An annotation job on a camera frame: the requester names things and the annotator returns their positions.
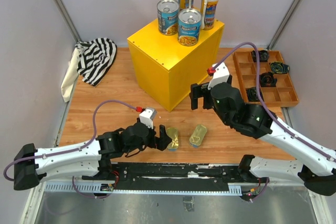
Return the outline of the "gold tin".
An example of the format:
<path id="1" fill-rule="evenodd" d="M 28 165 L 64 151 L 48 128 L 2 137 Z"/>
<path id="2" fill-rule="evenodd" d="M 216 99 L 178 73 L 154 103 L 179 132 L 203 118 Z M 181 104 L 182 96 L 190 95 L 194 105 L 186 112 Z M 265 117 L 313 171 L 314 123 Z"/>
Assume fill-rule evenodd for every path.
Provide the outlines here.
<path id="1" fill-rule="evenodd" d="M 205 126 L 201 124 L 197 125 L 194 132 L 189 138 L 190 145 L 194 148 L 198 148 L 201 145 L 206 133 L 207 128 Z"/>
<path id="2" fill-rule="evenodd" d="M 167 149 L 169 151 L 176 151 L 180 146 L 178 129 L 175 127 L 170 127 L 166 129 L 166 133 L 172 140 L 171 143 L 167 146 Z"/>

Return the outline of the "blue Progresso soup can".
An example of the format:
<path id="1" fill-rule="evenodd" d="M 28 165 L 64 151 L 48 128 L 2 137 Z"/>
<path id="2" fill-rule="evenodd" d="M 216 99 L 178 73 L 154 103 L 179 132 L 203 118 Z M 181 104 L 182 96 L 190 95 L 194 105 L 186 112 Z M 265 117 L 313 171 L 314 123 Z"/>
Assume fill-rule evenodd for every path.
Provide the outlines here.
<path id="1" fill-rule="evenodd" d="M 176 0 L 160 0 L 157 3 L 159 32 L 172 36 L 177 33 L 179 3 Z"/>

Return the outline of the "yellow tall congee can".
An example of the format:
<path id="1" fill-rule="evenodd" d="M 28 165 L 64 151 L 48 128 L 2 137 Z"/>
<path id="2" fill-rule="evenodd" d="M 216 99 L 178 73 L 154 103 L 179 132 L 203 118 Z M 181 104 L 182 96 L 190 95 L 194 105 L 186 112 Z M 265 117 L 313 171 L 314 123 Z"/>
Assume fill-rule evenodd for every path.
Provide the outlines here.
<path id="1" fill-rule="evenodd" d="M 202 23 L 201 29 L 210 30 L 214 27 L 216 7 L 219 0 L 202 0 L 201 14 Z"/>

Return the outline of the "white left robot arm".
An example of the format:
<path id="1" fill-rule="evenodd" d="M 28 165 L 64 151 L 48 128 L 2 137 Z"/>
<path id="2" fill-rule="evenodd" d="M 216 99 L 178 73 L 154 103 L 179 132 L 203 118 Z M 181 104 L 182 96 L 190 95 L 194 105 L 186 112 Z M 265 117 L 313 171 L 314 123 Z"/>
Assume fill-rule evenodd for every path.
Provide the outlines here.
<path id="1" fill-rule="evenodd" d="M 164 125 L 160 135 L 141 122 L 105 132 L 90 144 L 85 142 L 57 148 L 36 149 L 33 143 L 24 145 L 15 156 L 14 190 L 27 190 L 51 179 L 87 176 L 105 180 L 112 175 L 111 159 L 131 157 L 154 148 L 163 151 L 171 143 Z"/>

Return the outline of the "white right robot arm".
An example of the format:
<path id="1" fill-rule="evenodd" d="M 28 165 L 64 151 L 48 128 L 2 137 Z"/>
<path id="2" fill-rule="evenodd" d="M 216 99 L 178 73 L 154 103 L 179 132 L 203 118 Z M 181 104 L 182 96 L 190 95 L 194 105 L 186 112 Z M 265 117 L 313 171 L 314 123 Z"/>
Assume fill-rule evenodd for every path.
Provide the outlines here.
<path id="1" fill-rule="evenodd" d="M 295 158 L 283 161 L 244 155 L 238 167 L 242 181 L 270 177 L 301 183 L 319 195 L 335 194 L 335 150 L 295 131 L 262 105 L 244 102 L 240 91 L 225 81 L 192 84 L 190 98 L 193 110 L 198 107 L 198 99 L 203 98 L 203 108 L 213 109 L 226 126 L 268 142 Z"/>

